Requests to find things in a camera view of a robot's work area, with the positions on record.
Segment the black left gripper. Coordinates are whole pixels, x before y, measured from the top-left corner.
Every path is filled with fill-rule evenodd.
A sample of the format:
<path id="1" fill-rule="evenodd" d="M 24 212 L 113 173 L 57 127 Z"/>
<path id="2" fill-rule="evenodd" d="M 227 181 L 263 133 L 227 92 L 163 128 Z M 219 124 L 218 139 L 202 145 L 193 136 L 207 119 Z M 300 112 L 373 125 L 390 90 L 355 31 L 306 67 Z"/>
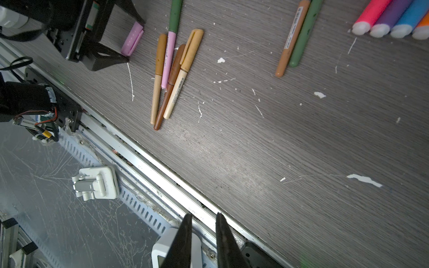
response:
<path id="1" fill-rule="evenodd" d="M 66 60 L 81 61 L 91 71 L 125 64 L 126 55 L 100 43 L 114 6 L 125 11 L 138 26 L 145 25 L 133 1 L 1 1 L 2 8 L 41 23 L 38 30 L 2 34 L 1 38 L 28 42 L 45 34 Z"/>

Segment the pink cap brown marker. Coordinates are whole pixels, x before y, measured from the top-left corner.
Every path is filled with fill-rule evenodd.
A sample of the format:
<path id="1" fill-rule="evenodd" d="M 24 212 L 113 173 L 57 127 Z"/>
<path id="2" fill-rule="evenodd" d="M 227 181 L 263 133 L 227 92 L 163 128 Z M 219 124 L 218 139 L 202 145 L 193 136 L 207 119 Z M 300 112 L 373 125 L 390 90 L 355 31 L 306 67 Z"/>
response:
<path id="1" fill-rule="evenodd" d="M 292 55 L 294 46 L 296 44 L 298 35 L 302 28 L 302 25 L 305 20 L 310 4 L 311 4 L 311 1 L 309 0 L 300 1 L 298 4 L 297 12 L 295 14 L 293 23 L 291 25 L 285 46 L 283 48 L 283 51 L 275 72 L 275 76 L 278 78 L 282 77 L 286 71 L 286 68 L 288 66 L 290 57 Z"/>

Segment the purple highlighter pen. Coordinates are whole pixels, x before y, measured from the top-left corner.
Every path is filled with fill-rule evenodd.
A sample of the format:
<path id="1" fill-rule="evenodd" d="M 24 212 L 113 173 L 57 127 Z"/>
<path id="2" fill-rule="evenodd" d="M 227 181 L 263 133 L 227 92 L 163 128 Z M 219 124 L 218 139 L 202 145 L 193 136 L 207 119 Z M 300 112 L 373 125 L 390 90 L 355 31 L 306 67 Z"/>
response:
<path id="1" fill-rule="evenodd" d="M 393 0 L 370 29 L 370 36 L 382 38 L 387 35 L 412 2 L 413 0 Z"/>

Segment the brown marker pen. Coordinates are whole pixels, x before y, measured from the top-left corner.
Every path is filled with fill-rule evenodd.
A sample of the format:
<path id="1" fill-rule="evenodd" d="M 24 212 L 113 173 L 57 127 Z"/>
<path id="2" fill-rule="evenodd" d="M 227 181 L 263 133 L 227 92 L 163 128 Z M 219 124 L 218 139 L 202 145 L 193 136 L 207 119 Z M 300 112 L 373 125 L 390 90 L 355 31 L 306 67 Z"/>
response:
<path id="1" fill-rule="evenodd" d="M 175 81 L 176 81 L 176 79 L 178 77 L 178 74 L 179 74 L 179 71 L 180 71 L 180 68 L 181 68 L 180 62 L 181 62 L 181 58 L 182 58 L 184 49 L 185 49 L 185 44 L 182 44 L 179 47 L 179 49 L 178 49 L 178 51 L 176 53 L 176 56 L 174 58 L 173 65 L 172 65 L 172 68 L 171 68 L 170 73 L 169 73 L 169 79 L 168 79 L 168 83 L 167 83 L 166 92 L 164 94 L 163 104 L 162 104 L 162 106 L 161 106 L 161 108 L 160 108 L 160 110 L 158 112 L 158 115 L 157 115 L 157 118 L 156 118 L 156 121 L 155 121 L 155 125 L 154 125 L 154 130 L 155 131 L 158 131 L 161 128 L 161 126 L 162 126 L 162 122 L 163 122 L 163 119 L 164 119 L 164 113 L 165 113 L 166 107 L 168 105 L 170 96 L 172 94 L 172 91 L 173 91 L 173 88 L 174 88 L 174 85 L 175 85 Z"/>

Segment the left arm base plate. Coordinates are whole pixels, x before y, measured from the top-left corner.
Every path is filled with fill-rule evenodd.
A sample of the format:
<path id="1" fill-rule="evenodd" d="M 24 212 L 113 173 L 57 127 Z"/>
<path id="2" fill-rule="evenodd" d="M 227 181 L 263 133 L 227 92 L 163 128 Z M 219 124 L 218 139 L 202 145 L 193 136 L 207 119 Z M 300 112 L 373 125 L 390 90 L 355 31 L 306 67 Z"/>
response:
<path id="1" fill-rule="evenodd" d="M 76 132 L 80 125 L 83 112 L 82 107 L 34 68 L 26 68 L 25 80 L 46 89 L 51 105 L 49 111 L 56 118 L 54 122 L 61 128 L 67 128 L 71 132 Z"/>

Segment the pink highlighter pen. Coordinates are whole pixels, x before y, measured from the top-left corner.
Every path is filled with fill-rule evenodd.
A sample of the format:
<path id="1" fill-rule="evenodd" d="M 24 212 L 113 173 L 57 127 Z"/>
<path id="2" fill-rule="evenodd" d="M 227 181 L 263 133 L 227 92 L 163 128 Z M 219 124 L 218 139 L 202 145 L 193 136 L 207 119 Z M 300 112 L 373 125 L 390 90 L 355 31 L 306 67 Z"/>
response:
<path id="1" fill-rule="evenodd" d="M 351 32 L 358 36 L 369 32 L 391 2 L 392 0 L 371 0 L 353 24 Z"/>

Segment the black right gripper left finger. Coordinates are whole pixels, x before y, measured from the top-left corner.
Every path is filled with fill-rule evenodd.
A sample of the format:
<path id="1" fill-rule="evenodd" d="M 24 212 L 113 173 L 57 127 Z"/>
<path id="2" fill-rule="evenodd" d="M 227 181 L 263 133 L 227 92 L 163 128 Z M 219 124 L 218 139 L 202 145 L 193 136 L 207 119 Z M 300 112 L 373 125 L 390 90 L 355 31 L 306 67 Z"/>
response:
<path id="1" fill-rule="evenodd" d="M 190 268 L 192 252 L 192 214 L 184 216 L 161 268 Z"/>

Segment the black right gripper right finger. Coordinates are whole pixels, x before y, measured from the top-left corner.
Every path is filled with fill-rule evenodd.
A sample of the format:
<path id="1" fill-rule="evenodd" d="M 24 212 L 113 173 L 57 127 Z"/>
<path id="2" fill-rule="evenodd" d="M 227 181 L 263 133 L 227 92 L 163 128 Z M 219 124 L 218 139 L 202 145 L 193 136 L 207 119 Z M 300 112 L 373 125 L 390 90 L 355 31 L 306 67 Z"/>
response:
<path id="1" fill-rule="evenodd" d="M 222 213 L 216 216 L 216 240 L 219 268 L 249 268 Z"/>

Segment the gold cap cream marker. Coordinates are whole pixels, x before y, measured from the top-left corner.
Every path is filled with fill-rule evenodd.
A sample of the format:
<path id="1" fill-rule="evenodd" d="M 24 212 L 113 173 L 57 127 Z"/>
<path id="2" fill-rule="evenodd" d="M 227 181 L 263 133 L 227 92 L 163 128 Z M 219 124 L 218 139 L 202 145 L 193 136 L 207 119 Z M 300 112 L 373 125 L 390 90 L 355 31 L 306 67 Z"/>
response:
<path id="1" fill-rule="evenodd" d="M 170 96 L 169 102 L 163 115 L 165 119 L 169 119 L 172 114 L 175 103 L 177 102 L 178 96 L 184 85 L 186 76 L 190 71 L 193 60 L 202 41 L 203 34 L 204 31 L 202 29 L 194 29 L 188 38 L 180 61 L 181 69 L 178 73 L 178 77 L 176 79 L 172 94 Z"/>

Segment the blue highlighter pen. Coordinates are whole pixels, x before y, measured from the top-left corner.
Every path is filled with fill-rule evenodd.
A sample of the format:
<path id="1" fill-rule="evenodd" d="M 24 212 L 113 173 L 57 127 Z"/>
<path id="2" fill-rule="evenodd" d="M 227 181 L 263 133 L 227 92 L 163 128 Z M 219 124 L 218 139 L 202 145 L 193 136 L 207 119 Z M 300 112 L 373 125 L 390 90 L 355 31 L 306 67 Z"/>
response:
<path id="1" fill-rule="evenodd" d="M 429 10 L 429 0 L 414 0 L 398 22 L 391 29 L 391 37 L 396 39 L 409 35 Z"/>

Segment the tan marker pen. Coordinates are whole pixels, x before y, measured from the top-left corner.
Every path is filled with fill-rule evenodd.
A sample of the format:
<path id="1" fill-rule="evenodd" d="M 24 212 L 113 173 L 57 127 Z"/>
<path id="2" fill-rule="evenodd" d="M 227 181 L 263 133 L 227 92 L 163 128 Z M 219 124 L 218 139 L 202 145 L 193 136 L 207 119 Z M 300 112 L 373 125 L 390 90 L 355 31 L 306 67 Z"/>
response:
<path id="1" fill-rule="evenodd" d="M 158 114 L 166 43 L 167 43 L 167 35 L 162 33 L 158 38 L 156 58 L 155 58 L 155 77 L 154 77 L 153 97 L 152 97 L 151 116 L 150 116 L 150 123 L 152 125 L 155 125 L 156 117 Z"/>

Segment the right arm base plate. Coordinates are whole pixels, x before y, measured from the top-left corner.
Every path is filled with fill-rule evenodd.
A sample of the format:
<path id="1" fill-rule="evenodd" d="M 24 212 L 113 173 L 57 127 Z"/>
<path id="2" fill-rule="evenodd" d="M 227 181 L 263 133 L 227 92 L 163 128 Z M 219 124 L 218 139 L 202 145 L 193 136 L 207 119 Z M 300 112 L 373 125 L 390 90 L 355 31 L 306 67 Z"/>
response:
<path id="1" fill-rule="evenodd" d="M 252 242 L 245 243 L 241 253 L 251 268 L 283 268 L 281 264 Z"/>

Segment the orange highlighter pen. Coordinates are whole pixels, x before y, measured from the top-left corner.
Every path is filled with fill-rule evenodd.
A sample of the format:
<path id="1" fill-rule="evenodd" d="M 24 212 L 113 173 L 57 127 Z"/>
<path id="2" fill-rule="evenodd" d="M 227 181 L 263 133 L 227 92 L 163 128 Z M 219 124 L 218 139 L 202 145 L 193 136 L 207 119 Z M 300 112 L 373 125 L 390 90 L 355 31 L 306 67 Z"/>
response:
<path id="1" fill-rule="evenodd" d="M 416 40 L 427 40 L 429 38 L 429 11 L 412 31 L 412 37 Z"/>

